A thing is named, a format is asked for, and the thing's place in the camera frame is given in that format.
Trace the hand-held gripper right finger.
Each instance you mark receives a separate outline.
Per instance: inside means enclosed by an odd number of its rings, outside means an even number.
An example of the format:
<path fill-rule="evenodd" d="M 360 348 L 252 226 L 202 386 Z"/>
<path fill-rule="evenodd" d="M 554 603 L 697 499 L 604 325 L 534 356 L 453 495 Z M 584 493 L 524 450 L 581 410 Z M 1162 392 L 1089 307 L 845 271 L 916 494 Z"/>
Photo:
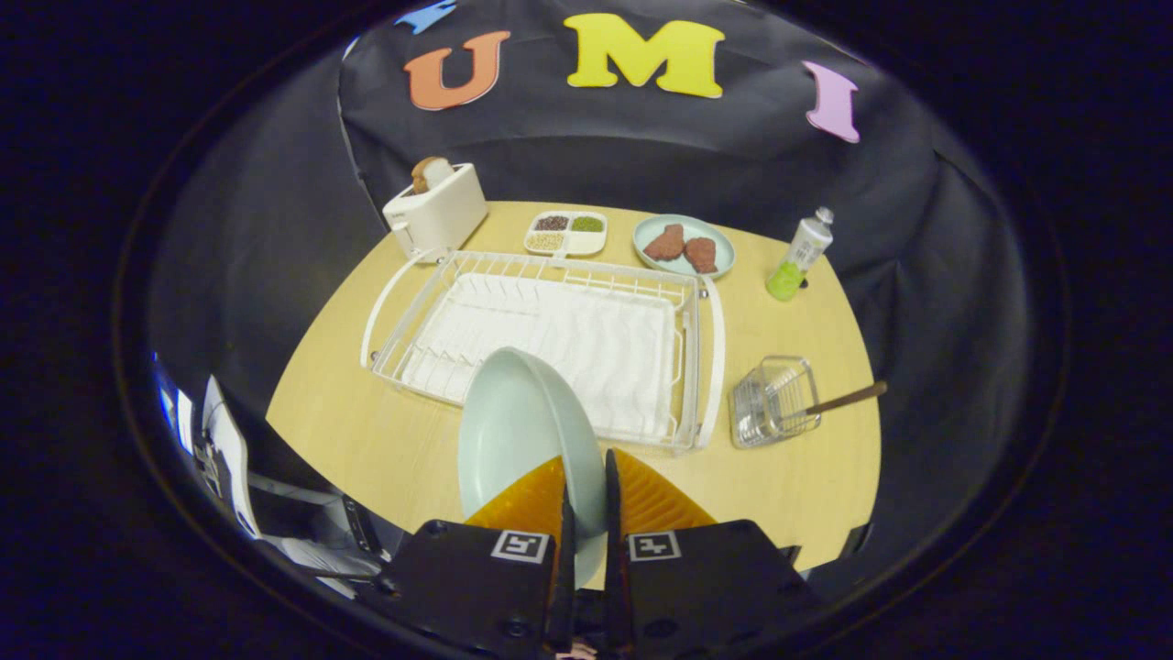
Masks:
<path fill-rule="evenodd" d="M 606 453 L 605 637 L 618 656 L 747 656 L 821 600 L 757 522 L 713 522 L 652 467 Z"/>

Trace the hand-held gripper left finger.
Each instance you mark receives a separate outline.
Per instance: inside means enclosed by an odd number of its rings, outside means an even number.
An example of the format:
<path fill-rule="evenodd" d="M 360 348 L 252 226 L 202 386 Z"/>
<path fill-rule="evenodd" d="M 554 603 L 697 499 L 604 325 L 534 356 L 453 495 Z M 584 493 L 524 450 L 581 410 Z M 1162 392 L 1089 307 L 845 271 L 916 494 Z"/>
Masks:
<path fill-rule="evenodd" d="M 560 456 L 466 523 L 429 520 L 380 576 L 391 622 L 460 656 L 552 656 L 569 649 L 575 515 Z"/>

